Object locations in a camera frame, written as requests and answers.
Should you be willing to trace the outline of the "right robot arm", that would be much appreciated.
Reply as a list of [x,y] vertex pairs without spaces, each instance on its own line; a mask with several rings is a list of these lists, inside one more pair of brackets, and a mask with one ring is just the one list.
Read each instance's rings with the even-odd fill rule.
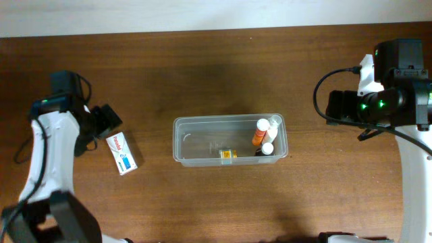
[[402,166],[401,242],[431,241],[431,79],[420,39],[397,38],[341,72],[360,76],[357,90],[333,90],[325,111],[317,91],[315,111],[329,125],[362,129],[359,141],[383,133],[398,143]]

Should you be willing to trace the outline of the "small jar gold lid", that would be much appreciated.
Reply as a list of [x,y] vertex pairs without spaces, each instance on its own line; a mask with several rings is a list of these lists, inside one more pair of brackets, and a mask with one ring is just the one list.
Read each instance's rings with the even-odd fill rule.
[[232,159],[237,157],[237,151],[233,149],[224,149],[219,151],[219,157],[222,165],[231,165]]

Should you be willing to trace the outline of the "white Panadol box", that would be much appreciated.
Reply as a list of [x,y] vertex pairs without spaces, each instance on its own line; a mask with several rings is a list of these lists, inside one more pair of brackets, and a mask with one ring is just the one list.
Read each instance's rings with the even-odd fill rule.
[[123,132],[106,138],[121,176],[138,168]]

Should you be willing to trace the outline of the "dark bottle white cap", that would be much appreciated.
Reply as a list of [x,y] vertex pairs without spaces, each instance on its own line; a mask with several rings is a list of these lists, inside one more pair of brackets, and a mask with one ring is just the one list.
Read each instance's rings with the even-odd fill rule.
[[266,143],[262,144],[262,146],[255,151],[254,155],[257,157],[271,156],[271,155],[273,155],[273,153],[274,153],[273,144],[270,142],[266,142]]

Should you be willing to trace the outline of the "white spray bottle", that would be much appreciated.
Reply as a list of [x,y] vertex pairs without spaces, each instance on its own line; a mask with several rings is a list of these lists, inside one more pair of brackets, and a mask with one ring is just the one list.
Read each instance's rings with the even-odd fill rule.
[[266,134],[263,138],[263,143],[272,143],[276,139],[279,125],[282,123],[282,119],[278,115],[273,115],[268,119],[268,121],[269,129],[266,131]]

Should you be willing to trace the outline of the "orange tube white cap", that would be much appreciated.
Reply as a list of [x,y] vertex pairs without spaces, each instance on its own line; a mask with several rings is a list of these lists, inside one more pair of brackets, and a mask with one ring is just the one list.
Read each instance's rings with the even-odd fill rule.
[[267,130],[269,129],[270,124],[267,119],[259,119],[256,123],[256,130],[254,136],[252,138],[252,144],[254,146],[260,145],[262,142]]

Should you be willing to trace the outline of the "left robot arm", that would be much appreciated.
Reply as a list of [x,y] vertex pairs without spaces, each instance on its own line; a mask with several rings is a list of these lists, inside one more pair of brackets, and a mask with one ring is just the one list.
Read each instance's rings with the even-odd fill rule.
[[123,133],[112,134],[122,120],[108,105],[88,108],[86,79],[71,71],[50,75],[51,95],[33,102],[30,170],[17,205],[1,213],[1,236],[13,242],[114,242],[75,197],[74,159],[90,143],[105,139],[119,174],[137,168]]

